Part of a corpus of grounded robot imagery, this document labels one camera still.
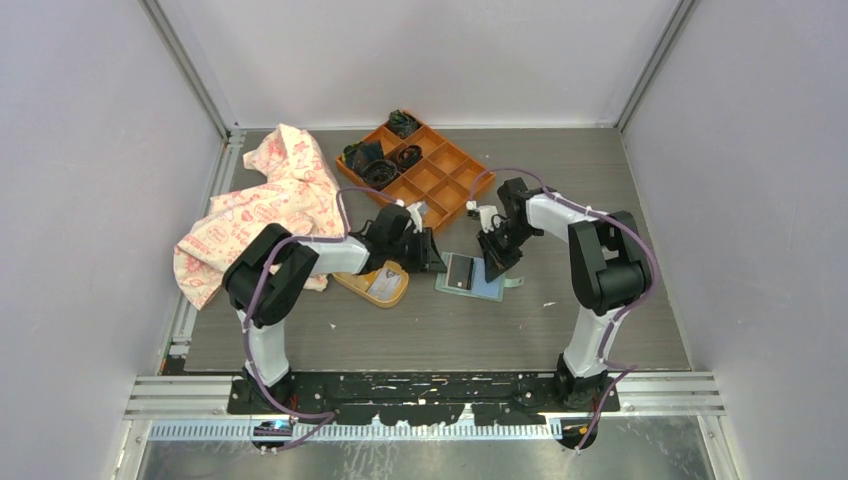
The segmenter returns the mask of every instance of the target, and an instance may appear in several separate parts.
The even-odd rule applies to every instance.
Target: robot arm
[[[521,245],[531,236],[550,232],[568,243],[571,282],[580,302],[577,325],[569,345],[557,364],[561,394],[592,391],[606,379],[605,358],[618,332],[613,317],[629,305],[652,282],[644,252],[620,229],[574,210],[541,189],[529,190],[520,178],[507,180],[498,188],[504,215],[497,207],[467,205],[469,215],[479,217],[482,230],[477,241],[483,251],[486,280],[492,281],[515,266],[522,257]],[[636,231],[633,215],[609,214]],[[617,254],[605,258],[604,250]]]
[[[364,274],[394,260],[407,272],[445,272],[431,228],[424,228],[420,204],[404,208],[389,204],[374,221],[344,239],[298,240],[286,245],[274,260],[278,268],[262,286],[247,335],[260,380],[268,387],[289,373],[285,354],[285,318],[294,307],[311,275],[322,273]],[[291,237],[278,224],[270,224],[247,246],[224,274],[223,286],[230,304],[244,323],[263,266],[274,247]],[[250,368],[245,368],[247,375]]]

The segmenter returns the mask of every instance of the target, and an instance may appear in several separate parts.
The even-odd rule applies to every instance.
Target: aluminum frame
[[[194,97],[200,103],[200,106],[203,107],[206,116],[209,117],[209,121],[215,126],[215,130],[218,131],[221,139],[226,139],[230,134],[230,129],[225,124],[221,112],[215,105],[214,100],[212,100],[212,96],[209,94],[206,85],[203,84],[200,74],[194,67],[194,63],[191,61],[188,52],[180,41],[174,27],[171,25],[171,21],[168,20],[168,16],[159,4],[159,0],[139,0],[139,3],[144,8],[148,17],[150,17],[150,21],[162,38],[162,43],[176,62],[177,68],[183,74],[183,77],[185,77]]]
[[[624,133],[624,130],[627,128],[627,124],[630,123],[630,119],[633,118],[633,114],[636,113],[636,109],[642,102],[645,92],[648,91],[648,87],[650,87],[651,83],[654,81],[654,77],[657,72],[659,72],[663,62],[665,62],[665,59],[674,47],[674,43],[679,37],[680,32],[683,31],[683,28],[686,26],[686,21],[692,15],[692,12],[695,10],[695,7],[699,2],[700,0],[678,1],[677,7],[674,9],[674,13],[672,13],[665,30],[662,35],[660,35],[659,42],[657,42],[657,46],[654,48],[654,53],[651,54],[651,58],[648,60],[648,63],[645,64],[642,74],[639,75],[639,80],[636,81],[633,91],[630,92],[630,97],[627,99],[627,103],[624,104],[624,110],[622,110],[621,115],[618,117],[618,121],[615,123],[615,128],[619,132]]]
[[[234,376],[138,377],[125,420],[260,418],[227,415]],[[619,412],[609,417],[725,415],[718,386],[709,372],[634,372],[617,386]],[[585,418],[585,413],[549,413],[549,418]],[[265,415],[261,418],[283,418]]]
[[[230,191],[239,153],[244,146],[244,137],[244,132],[239,128],[233,129],[230,133],[227,145],[217,159],[215,174],[204,197],[204,201],[206,202],[206,208],[203,210],[204,213],[209,210],[209,198]],[[191,346],[191,334],[194,331],[194,322],[196,319],[197,309],[189,303],[185,295],[181,294],[177,301],[174,315],[171,318],[171,328],[168,330],[168,337],[165,339],[165,346],[167,348],[162,349],[163,352],[166,352],[165,356],[185,358],[188,355],[189,347]]]
[[[290,423],[288,415],[229,415],[226,413],[234,375],[142,376],[136,379],[124,414],[127,431],[116,462],[115,478],[134,479],[148,441],[246,441],[252,427],[266,420]],[[723,426],[724,404],[710,372],[634,372],[618,384],[621,411],[615,417],[697,417],[710,464],[719,479],[738,480],[739,474]],[[467,406],[449,426],[387,427],[375,418],[371,425],[328,425],[310,438],[321,441],[538,440],[556,438],[561,420],[587,418],[586,413],[547,413],[547,424],[534,426],[474,426]],[[293,437],[309,425],[295,425]]]

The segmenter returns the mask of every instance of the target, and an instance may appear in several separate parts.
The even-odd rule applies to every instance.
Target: black mounting plate
[[[233,381],[227,412],[278,413],[249,381]],[[606,379],[603,388],[611,381]],[[572,395],[562,403],[553,372],[293,372],[289,382],[291,398],[278,400],[304,413],[335,411],[340,425],[368,425],[378,413],[384,425],[449,425],[466,404],[471,404],[478,426],[544,424],[541,413],[591,412],[600,395]],[[614,393],[604,411],[618,410]]]

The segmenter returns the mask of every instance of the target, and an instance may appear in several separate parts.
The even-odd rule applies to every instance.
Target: metal floor
[[[243,152],[267,132],[247,135]],[[621,138],[613,129],[444,130],[442,133],[488,167],[521,166],[539,174],[566,197],[584,205],[629,210],[647,237]],[[331,170],[342,149],[365,131],[312,132]],[[346,178],[336,175],[341,185]],[[499,172],[483,203],[497,204]],[[241,155],[231,190],[264,183],[244,170]],[[528,186],[533,187],[532,180]],[[351,225],[377,212],[367,196],[345,198]],[[458,217],[441,232],[440,251],[479,255],[479,222]],[[410,276],[409,290],[390,309],[377,308],[331,280],[324,292],[304,291],[288,317],[286,349],[295,370],[548,370],[571,338],[578,303],[571,291],[567,245],[552,235],[530,239],[524,258],[508,276],[523,286],[504,292],[502,303],[434,289],[435,275]],[[688,369],[665,288],[627,317],[611,359],[640,369]],[[244,362],[241,331],[226,295],[198,313],[187,371],[230,371]]]
[[[550,440],[310,442],[259,456],[247,442],[148,442],[142,480],[650,479],[710,480],[694,418],[605,418],[580,457]]]

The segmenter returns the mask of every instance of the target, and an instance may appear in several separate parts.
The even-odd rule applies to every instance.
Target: dark fabric item
[[[388,160],[375,160],[359,175],[374,190],[382,190],[398,177],[397,165]]]
[[[413,165],[421,160],[421,147],[418,145],[410,145],[395,155],[395,163],[401,172],[405,172],[412,168]]]
[[[383,147],[379,140],[373,142],[356,142],[345,147],[342,152],[345,165],[359,176],[362,171],[376,160],[383,159]]]
[[[386,127],[398,137],[406,138],[415,133],[421,127],[421,124],[412,115],[395,110],[389,114],[389,122]]]

